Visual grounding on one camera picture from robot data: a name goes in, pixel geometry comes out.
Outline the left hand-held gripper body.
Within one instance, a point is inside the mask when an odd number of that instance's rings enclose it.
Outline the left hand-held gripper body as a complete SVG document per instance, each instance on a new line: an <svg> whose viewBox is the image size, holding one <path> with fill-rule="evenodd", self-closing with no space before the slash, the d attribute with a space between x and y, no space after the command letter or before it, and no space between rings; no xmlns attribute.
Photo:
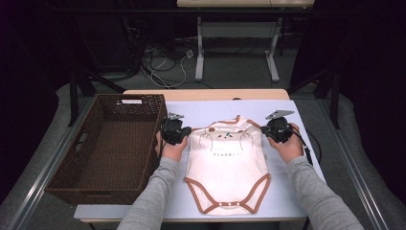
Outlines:
<svg viewBox="0 0 406 230"><path fill-rule="evenodd" d="M161 137L171 145L181 144L187 135L181 118L183 115L170 112L161 122Z"/></svg>

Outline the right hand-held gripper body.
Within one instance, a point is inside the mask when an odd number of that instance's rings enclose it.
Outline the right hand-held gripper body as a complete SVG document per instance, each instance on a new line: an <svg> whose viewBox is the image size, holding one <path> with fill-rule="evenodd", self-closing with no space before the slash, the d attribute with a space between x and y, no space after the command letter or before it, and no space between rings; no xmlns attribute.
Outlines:
<svg viewBox="0 0 406 230"><path fill-rule="evenodd" d="M277 143L284 143L290 139L293 134L293 127L287 122L286 116L293 114L289 110L276 110L266 117L267 127L270 128L270 136Z"/></svg>

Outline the cream baby bodysuit brown trim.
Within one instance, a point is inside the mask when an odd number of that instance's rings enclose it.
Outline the cream baby bodysuit brown trim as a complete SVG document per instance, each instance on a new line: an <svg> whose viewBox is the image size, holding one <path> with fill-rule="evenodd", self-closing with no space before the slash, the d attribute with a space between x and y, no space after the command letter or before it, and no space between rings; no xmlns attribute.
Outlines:
<svg viewBox="0 0 406 230"><path fill-rule="evenodd" d="M271 183L260 125L236 116L195 128L189 141L184 181L198 211L211 216L255 214Z"/></svg>

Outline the brown wicker basket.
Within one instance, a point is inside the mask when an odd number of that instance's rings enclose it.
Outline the brown wicker basket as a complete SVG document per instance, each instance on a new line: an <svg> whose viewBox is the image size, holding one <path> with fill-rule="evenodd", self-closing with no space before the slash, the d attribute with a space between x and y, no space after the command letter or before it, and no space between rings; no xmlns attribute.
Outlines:
<svg viewBox="0 0 406 230"><path fill-rule="evenodd" d="M133 203L158 164L166 116L162 94L97 96L46 192L72 205Z"/></svg>

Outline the person's left hand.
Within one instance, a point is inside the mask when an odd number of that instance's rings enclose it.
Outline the person's left hand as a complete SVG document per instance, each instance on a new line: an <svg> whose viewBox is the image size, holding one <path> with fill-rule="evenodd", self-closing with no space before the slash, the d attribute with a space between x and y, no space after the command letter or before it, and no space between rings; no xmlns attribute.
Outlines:
<svg viewBox="0 0 406 230"><path fill-rule="evenodd" d="M167 157L179 162L182 157L182 152L188 145L188 137L184 137L180 144L168 144L162 137L161 132L156 133L157 145L155 150L158 156Z"/></svg>

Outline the person's right hand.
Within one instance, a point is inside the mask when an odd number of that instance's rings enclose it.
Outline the person's right hand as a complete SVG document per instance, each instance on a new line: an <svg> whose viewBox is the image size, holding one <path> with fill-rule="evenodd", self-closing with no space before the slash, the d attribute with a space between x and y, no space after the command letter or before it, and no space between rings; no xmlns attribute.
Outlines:
<svg viewBox="0 0 406 230"><path fill-rule="evenodd" d="M295 134L284 143L277 143L271 137L268 137L267 140L270 146L279 153L285 163L289 163L293 159L304 155L303 143Z"/></svg>

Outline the pale lavender table mat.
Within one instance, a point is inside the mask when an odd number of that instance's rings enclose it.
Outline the pale lavender table mat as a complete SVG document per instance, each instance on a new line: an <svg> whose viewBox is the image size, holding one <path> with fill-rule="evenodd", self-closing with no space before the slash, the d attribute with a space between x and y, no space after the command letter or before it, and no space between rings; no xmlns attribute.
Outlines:
<svg viewBox="0 0 406 230"><path fill-rule="evenodd" d="M276 110L289 110L286 120L299 127L304 141L309 144L302 114L290 100L235 100L235 101L173 101L167 103L170 112L181 114L188 127L206 127L216 121L231 120L237 115L249 118L261 126L266 117ZM286 175L286 165L278 153L267 143L263 145L266 163L271 173L270 187L259 207L250 215L209 216L200 213L192 193L183 181L188 155L183 154L181 171L171 189L169 203L164 214L165 222L225 222L225 221L290 221L304 219L306 212L300 205L291 182Z"/></svg>

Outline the light wooden table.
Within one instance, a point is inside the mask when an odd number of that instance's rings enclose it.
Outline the light wooden table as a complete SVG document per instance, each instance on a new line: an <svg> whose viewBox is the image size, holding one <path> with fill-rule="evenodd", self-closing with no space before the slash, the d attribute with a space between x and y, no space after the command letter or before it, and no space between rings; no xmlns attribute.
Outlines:
<svg viewBox="0 0 406 230"><path fill-rule="evenodd" d="M283 89L178 89L161 92L168 102L173 101L235 101L235 100L290 100Z"/></svg>

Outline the white-legged desk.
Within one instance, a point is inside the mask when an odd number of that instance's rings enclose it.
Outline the white-legged desk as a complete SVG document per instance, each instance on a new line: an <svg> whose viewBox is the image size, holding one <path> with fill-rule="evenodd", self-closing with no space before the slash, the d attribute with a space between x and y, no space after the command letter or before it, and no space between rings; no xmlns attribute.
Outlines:
<svg viewBox="0 0 406 230"><path fill-rule="evenodd" d="M315 0L177 0L181 8L310 8ZM197 63L195 79L203 80L204 37L251 37L270 38L269 49L264 52L269 73L273 82L280 80L274 61L275 49L280 36L283 19L278 16L271 22L204 22L197 17Z"/></svg>

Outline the dark curtain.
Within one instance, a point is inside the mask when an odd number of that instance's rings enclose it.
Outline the dark curtain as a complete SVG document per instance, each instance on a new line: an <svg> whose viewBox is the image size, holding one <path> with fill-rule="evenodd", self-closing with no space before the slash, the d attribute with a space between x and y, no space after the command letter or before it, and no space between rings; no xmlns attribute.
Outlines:
<svg viewBox="0 0 406 230"><path fill-rule="evenodd" d="M58 107L67 71L41 0L0 0L0 204Z"/></svg>
<svg viewBox="0 0 406 230"><path fill-rule="evenodd" d="M340 93L353 104L364 151L406 205L406 0L315 0L313 10L357 15L308 21L290 84L344 58Z"/></svg>

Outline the black horizontal bar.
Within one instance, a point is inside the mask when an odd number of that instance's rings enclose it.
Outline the black horizontal bar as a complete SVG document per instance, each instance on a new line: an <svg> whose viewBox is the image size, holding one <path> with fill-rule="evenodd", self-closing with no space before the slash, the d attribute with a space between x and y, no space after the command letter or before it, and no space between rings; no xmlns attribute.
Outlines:
<svg viewBox="0 0 406 230"><path fill-rule="evenodd" d="M299 10L271 10L271 9L141 9L141 10L99 10L99 9L69 9L50 7L52 12L67 14L162 14L162 15L186 15L186 16L223 16L223 15L248 15L248 16L309 16L330 17L347 16L355 14L355 11L299 11Z"/></svg>

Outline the aluminium floor rail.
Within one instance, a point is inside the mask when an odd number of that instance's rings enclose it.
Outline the aluminium floor rail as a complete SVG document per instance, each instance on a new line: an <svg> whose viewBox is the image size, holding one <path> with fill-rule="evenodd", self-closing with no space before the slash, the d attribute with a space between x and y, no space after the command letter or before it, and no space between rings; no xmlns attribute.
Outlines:
<svg viewBox="0 0 406 230"><path fill-rule="evenodd" d="M339 155L346 167L346 170L350 176L351 182L358 197L366 211L370 223L374 230L388 230L388 225L383 218L375 198L373 197L370 188L368 187L362 173L360 172L355 160L350 152L350 148L346 143L342 132L336 128L334 123L329 117L329 106L324 100L319 100L318 105L322 110L324 119L327 121L329 129L333 133L339 146Z"/></svg>
<svg viewBox="0 0 406 230"><path fill-rule="evenodd" d="M0 213L5 215L5 223L0 224L0 230L25 228L43 197L44 189L57 164L77 135L79 123L83 121L92 102L93 99L89 97L79 99L79 115L69 126L70 100L68 98L59 100L56 115L32 159L0 206Z"/></svg>

